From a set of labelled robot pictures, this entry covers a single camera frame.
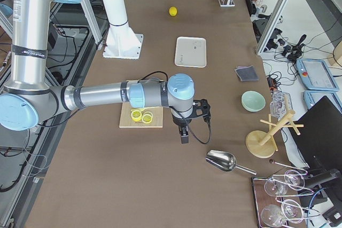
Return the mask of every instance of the wine glass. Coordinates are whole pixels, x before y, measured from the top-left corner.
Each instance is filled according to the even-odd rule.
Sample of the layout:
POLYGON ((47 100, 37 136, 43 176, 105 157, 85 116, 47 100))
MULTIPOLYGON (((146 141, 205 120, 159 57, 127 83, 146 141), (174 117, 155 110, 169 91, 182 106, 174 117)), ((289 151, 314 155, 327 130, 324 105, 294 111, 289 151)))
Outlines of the wine glass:
POLYGON ((305 189, 304 177, 300 172, 290 169, 285 172, 284 178, 289 188, 295 191, 300 191, 300 190, 305 189))
POLYGON ((271 177, 268 179, 263 188, 265 189, 265 192, 273 197, 282 196, 287 193, 288 186, 285 182, 279 181, 271 177))
POLYGON ((301 206, 294 200, 284 200, 281 207, 277 205, 267 205, 261 212, 261 220, 269 227, 290 227, 287 221, 298 224, 304 218, 301 206))
POLYGON ((274 175, 269 178, 265 184, 265 192, 270 196, 284 196, 288 188, 295 191, 305 190, 305 181, 303 175, 293 169, 285 172, 283 175, 274 175))
POLYGON ((284 200, 281 209, 286 219, 291 223, 299 224, 304 218, 302 207, 294 200, 284 200))
POLYGON ((282 227, 286 223, 286 217, 282 209, 277 205, 268 205, 261 212, 261 220, 268 227, 282 227))

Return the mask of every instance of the lemon slice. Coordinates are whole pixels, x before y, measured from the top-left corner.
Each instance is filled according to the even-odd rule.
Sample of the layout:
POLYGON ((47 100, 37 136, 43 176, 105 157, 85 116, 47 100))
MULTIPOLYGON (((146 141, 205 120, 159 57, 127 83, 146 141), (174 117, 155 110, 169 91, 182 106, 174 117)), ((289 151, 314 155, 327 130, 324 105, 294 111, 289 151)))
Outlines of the lemon slice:
POLYGON ((142 121, 145 124, 150 124, 153 120, 153 114, 152 112, 145 112, 142 116, 142 121))
POLYGON ((133 121, 138 122, 141 120, 143 114, 141 113, 139 109, 132 109, 130 112, 130 116, 133 121))

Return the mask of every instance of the gray cloth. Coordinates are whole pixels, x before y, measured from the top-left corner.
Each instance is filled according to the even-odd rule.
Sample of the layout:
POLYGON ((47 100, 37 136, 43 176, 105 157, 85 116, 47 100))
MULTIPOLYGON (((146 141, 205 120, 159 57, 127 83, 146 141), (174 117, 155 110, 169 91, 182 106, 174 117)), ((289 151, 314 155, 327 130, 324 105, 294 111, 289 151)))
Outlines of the gray cloth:
POLYGON ((241 82, 259 80, 259 77, 257 73, 255 72, 255 69, 253 66, 248 66, 248 67, 239 66, 235 69, 235 72, 240 78, 241 82))

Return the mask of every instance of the label on robot arm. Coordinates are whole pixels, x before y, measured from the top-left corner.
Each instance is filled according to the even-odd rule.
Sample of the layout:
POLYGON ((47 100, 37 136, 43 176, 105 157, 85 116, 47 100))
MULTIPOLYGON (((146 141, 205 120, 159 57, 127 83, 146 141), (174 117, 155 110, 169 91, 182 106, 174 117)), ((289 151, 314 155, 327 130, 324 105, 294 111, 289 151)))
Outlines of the label on robot arm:
POLYGON ((21 22, 21 0, 13 1, 13 21, 21 22))

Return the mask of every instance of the lemon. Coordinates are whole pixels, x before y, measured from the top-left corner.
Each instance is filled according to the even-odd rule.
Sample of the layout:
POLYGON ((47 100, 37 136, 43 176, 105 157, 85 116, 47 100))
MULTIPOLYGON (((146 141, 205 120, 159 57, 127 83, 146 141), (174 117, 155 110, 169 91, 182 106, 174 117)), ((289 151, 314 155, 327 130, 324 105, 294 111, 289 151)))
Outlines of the lemon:
POLYGON ((142 121, 145 124, 150 124, 152 120, 153 120, 152 112, 145 112, 144 115, 142 116, 142 121))
POLYGON ((169 14, 170 14, 171 16, 176 16, 176 15, 177 15, 177 8, 176 8, 175 6, 171 6, 171 7, 169 8, 169 14))
POLYGON ((133 121, 138 122, 141 120, 143 115, 139 109, 133 109, 130 113, 130 116, 133 121))

